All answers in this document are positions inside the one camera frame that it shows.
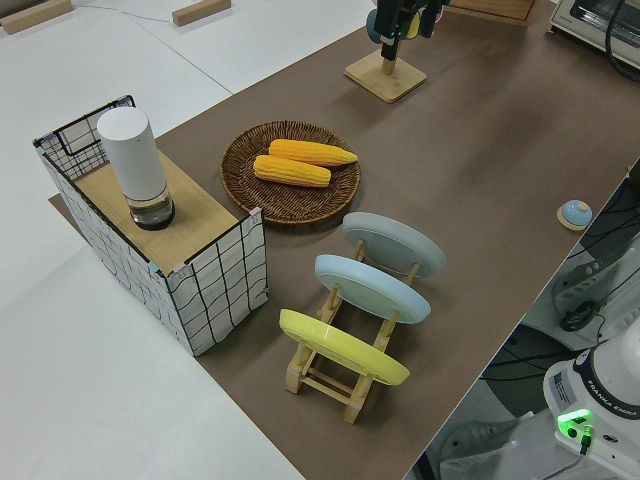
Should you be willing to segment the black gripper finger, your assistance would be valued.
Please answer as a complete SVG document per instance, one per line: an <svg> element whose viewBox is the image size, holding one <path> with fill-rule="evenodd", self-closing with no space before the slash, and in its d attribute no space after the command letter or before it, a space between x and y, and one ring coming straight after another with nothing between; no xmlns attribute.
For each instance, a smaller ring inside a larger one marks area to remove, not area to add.
<svg viewBox="0 0 640 480"><path fill-rule="evenodd" d="M426 2L421 14L421 36L431 38L434 27L442 15L443 2L441 0L429 0Z"/></svg>
<svg viewBox="0 0 640 480"><path fill-rule="evenodd" d="M401 8L400 0L378 0L375 31L382 37L393 39Z"/></svg>

